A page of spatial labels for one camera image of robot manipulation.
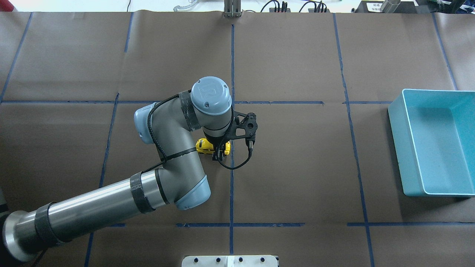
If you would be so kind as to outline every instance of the light blue plastic bin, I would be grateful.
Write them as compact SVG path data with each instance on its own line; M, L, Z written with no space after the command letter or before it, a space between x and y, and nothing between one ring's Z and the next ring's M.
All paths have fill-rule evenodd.
M475 92L404 89L389 105L407 196L475 196Z

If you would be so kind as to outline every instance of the white metal plate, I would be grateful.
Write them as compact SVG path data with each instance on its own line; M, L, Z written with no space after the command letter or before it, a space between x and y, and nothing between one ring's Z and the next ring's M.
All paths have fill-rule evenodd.
M187 256L181 267L278 267L277 259L272 255Z

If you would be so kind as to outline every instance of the white sticker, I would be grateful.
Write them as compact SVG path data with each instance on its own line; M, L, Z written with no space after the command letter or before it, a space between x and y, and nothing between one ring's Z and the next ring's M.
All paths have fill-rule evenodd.
M381 13L381 4L380 3L366 3L369 12L379 12Z

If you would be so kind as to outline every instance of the yellow toy car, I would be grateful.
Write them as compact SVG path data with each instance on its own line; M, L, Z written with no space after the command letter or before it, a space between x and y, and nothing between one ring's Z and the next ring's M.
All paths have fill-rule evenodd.
M201 138L196 141L196 150L199 154L212 155L214 153L213 144L211 144L206 138ZM224 154L227 156L230 152L231 142L227 142Z

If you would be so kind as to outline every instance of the black cable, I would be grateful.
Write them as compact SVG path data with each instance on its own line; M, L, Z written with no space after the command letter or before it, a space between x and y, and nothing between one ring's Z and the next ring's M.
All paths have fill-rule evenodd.
M314 10L315 13L321 13L323 10L322 1L318 2L317 10Z
M280 9L280 3L279 3L279 1L277 1L277 0L270 0L269 2L267 2L267 3L262 7L261 12L264 11L264 8L266 8L266 6L267 6L268 4L270 4L271 2L274 2L274 4L276 5L276 7L274 8L274 12L276 11L276 9L277 9L277 10Z
M321 13L326 13L326 10L327 10L326 4L323 3L322 1L320 1L320 3L322 4Z
M304 9L305 5L308 4L308 3L313 3L315 5L315 10L317 10L317 2L314 2L314 1L307 1L305 2L305 4L300 8L300 10L298 11L299 13L302 11L302 9Z
M38 265L39 261L41 260L41 258L43 258L47 250L48 250L47 248L43 250L43 252L38 256L38 258L36 258L35 262L33 262L31 267L36 267Z
M148 127L148 130L149 130L149 133L150 133L150 137L152 138L152 141L153 143L155 144L155 146L157 147L157 150L162 153L163 155L163 160L161 162L159 162L158 164L146 169L144 172L149 172L153 169L156 169L158 166L164 164L165 162L167 162L167 155L165 154L165 152L163 151L162 149L162 146L160 146L160 144L158 143L157 139L155 138L155 135L153 134L153 129L152 129L152 123L151 123L151 118L152 118L152 114L155 112L155 110L157 110L157 108L159 108L162 104L170 101L170 100L173 100L175 98L178 97L178 94L172 96L172 97L169 97L163 101L161 101L160 103L156 104L149 112L148 116L147 116L147 127Z
M218 146L218 149L221 149L221 147L224 145L224 138L226 137L226 135L229 133L229 131L231 130L231 127L234 123L234 108L233 106L231 105L231 122L229 123L229 126L228 128L226 129L226 131L224 132L224 135L223 135L223 138L221 139L221 142L219 142L219 146ZM247 159L241 163L240 165L236 166L236 167L229 167L229 166L226 166L224 165L223 161L218 157L218 162L219 164L221 164L221 166L225 167L226 169L228 170L235 170L235 169L238 169L238 168L241 168L242 166L244 166L244 164L246 164L252 157L252 148L249 148L247 147L247 151L248 151L248 154L247 154Z

